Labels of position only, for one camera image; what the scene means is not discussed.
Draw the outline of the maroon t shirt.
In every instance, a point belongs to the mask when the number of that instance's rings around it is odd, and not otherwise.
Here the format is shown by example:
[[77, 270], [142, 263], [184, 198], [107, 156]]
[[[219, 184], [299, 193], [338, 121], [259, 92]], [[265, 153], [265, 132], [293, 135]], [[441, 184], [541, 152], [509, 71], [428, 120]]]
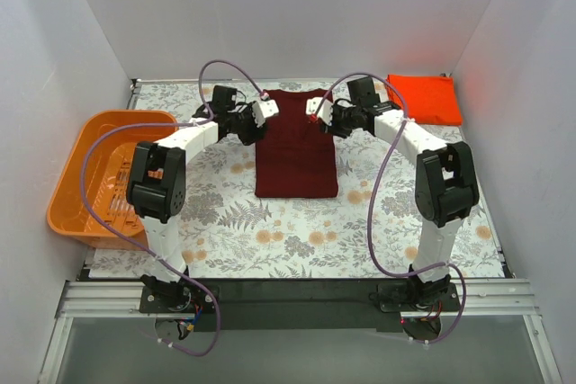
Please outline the maroon t shirt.
[[306, 102], [326, 93], [270, 90], [279, 114], [266, 122], [265, 137], [256, 143], [258, 198], [329, 199], [338, 195], [333, 137], [320, 131], [306, 114]]

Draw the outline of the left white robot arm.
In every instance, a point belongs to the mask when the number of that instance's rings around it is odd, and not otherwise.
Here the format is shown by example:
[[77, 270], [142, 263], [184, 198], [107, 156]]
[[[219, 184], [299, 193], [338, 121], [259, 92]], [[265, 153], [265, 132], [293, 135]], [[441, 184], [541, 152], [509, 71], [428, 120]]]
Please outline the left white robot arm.
[[126, 189], [127, 202], [143, 225], [155, 261], [141, 277], [154, 300], [171, 312], [215, 311], [213, 296], [185, 280], [187, 263], [176, 216], [186, 201], [186, 167], [207, 147], [233, 134], [248, 146], [262, 139], [266, 121], [278, 107], [266, 92], [251, 102], [238, 101], [239, 90], [216, 85], [211, 100], [199, 106], [181, 127], [157, 141], [141, 141], [134, 150]]

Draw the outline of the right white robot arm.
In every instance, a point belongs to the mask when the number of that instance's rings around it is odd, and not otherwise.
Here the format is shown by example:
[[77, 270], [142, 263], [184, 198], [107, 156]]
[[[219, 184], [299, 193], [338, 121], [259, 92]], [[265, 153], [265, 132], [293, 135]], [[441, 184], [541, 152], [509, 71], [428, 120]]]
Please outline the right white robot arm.
[[326, 95], [306, 103], [306, 113], [323, 132], [347, 138], [357, 129], [389, 143], [385, 159], [393, 152], [403, 155], [416, 170], [415, 203], [422, 218], [418, 252], [405, 273], [378, 271], [390, 277], [378, 290], [377, 300], [394, 308], [428, 309], [452, 294], [450, 273], [457, 269], [451, 256], [456, 235], [480, 199], [473, 154], [463, 141], [449, 143], [429, 133], [410, 117], [406, 98], [388, 81], [383, 85], [394, 95], [382, 101], [373, 74], [342, 77], [349, 101], [342, 105]]

